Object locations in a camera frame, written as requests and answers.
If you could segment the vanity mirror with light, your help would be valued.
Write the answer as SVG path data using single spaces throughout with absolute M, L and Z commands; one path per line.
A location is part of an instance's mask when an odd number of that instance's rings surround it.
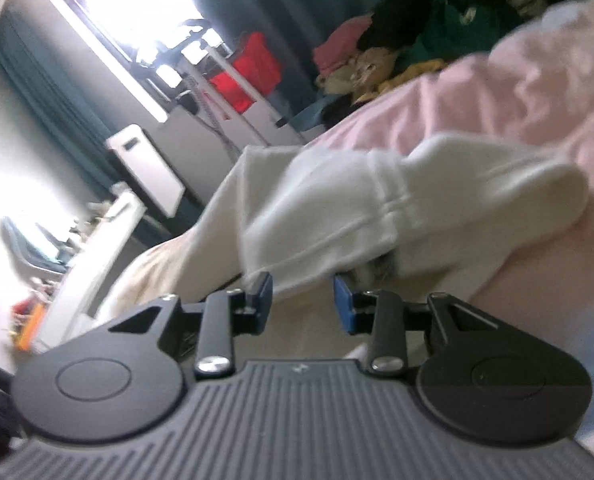
M 9 252 L 27 269 L 54 278 L 68 272 L 72 255 L 44 226 L 24 216 L 12 216 L 1 220 L 0 229 Z

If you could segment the teal curtain left panel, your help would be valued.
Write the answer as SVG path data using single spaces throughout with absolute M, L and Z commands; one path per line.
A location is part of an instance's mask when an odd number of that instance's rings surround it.
M 122 177 L 110 161 L 106 140 L 119 128 L 84 96 L 45 42 L 12 11 L 0 17 L 0 65 L 47 140 L 96 197 L 111 198 L 111 187 Z

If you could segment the red cloth on stand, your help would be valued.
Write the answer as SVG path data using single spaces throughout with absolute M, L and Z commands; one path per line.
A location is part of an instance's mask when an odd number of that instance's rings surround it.
M 231 66 L 262 96 L 269 96 L 282 81 L 283 67 L 269 50 L 263 32 L 250 32 L 240 40 Z M 225 70 L 211 77 L 209 82 L 239 114 L 254 104 L 250 95 Z

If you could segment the white zip-up jacket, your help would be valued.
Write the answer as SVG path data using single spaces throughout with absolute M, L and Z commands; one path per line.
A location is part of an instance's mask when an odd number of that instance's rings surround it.
M 248 148 L 190 232 L 175 288 L 193 300 L 268 272 L 289 296 L 387 256 L 419 294 L 469 298 L 588 198 L 565 157 L 479 134 L 436 134 L 408 155 Z

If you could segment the orange box on desk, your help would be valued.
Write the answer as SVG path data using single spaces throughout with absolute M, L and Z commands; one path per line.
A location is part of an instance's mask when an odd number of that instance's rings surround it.
M 20 335 L 16 341 L 16 349 L 23 352 L 30 350 L 32 340 L 38 332 L 46 313 L 44 304 L 36 304 L 27 321 L 22 326 Z

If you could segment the white panel heater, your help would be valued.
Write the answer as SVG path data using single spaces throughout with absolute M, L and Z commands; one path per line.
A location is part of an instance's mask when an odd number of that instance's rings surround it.
M 138 187 L 168 219 L 176 216 L 185 186 L 138 125 L 129 125 L 106 140 Z

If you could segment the white garment steamer stand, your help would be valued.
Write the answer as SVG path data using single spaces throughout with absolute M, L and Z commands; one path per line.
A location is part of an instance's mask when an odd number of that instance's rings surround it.
M 281 132 L 286 143 L 306 144 L 306 137 L 289 125 L 268 97 L 262 96 L 234 70 L 231 62 L 238 50 L 228 50 L 208 21 L 187 20 L 170 30 L 169 39 L 170 44 L 154 39 L 145 47 L 133 50 L 129 65 L 129 72 L 137 80 L 148 82 L 164 102 L 181 104 L 191 99 L 194 105 L 190 112 L 208 117 L 209 128 L 218 136 L 225 136 L 224 122 L 234 122 L 252 142 L 270 146 L 273 141 L 263 133 L 263 128 L 245 116 L 248 110 L 257 110 L 268 115 L 266 128 Z M 237 113 L 210 84 L 209 79 L 222 70 L 254 100 L 245 113 Z

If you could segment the dark framed window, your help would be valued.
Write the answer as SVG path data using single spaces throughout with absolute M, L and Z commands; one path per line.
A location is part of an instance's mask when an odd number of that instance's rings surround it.
M 194 0 L 50 0 L 132 96 L 162 124 L 182 90 L 181 60 L 202 62 L 224 45 Z

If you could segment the pile of dark clothes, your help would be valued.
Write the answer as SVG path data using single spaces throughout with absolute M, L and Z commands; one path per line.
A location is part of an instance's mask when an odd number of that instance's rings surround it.
M 490 50 L 516 27 L 566 0 L 382 0 L 358 39 L 360 52 L 397 53 L 397 66 Z

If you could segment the pastel tie-dye bed quilt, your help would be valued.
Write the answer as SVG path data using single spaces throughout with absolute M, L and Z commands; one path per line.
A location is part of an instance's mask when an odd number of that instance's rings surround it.
M 449 292 L 594 380 L 594 0 L 554 6 L 304 148 L 246 148 L 198 222 L 133 260 L 96 320 L 268 272 L 269 325 L 242 358 L 362 356 L 332 304 L 339 271 L 413 301 Z M 594 437 L 594 396 L 580 437 Z

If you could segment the pink garment in pile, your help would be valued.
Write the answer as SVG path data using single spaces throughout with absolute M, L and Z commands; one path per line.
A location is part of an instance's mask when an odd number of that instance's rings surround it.
M 328 76 L 346 64 L 358 53 L 358 41 L 372 24 L 370 14 L 349 18 L 340 24 L 328 38 L 313 50 L 313 61 L 318 73 Z

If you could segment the white vanity desk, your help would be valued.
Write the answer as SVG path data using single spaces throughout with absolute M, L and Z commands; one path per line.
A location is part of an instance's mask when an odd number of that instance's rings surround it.
M 79 336 L 94 320 L 112 283 L 143 249 L 134 231 L 145 206 L 131 192 L 123 192 L 71 260 L 30 346 L 40 354 Z

